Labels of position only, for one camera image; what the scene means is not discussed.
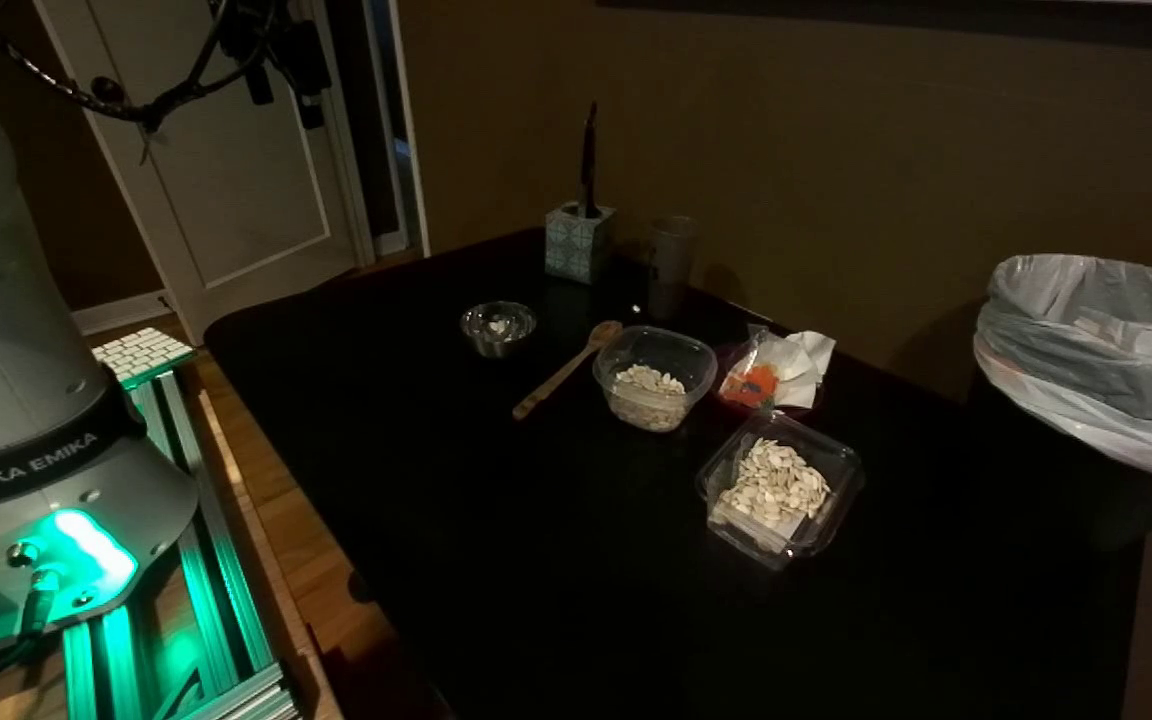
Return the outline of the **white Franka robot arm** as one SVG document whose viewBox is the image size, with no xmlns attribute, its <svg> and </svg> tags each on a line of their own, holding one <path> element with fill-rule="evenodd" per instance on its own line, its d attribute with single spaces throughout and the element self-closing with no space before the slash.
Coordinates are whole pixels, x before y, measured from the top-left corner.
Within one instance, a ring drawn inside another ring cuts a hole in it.
<svg viewBox="0 0 1152 720">
<path fill-rule="evenodd" d="M 54 286 L 0 127 L 0 652 L 115 609 L 191 513 Z"/>
</svg>

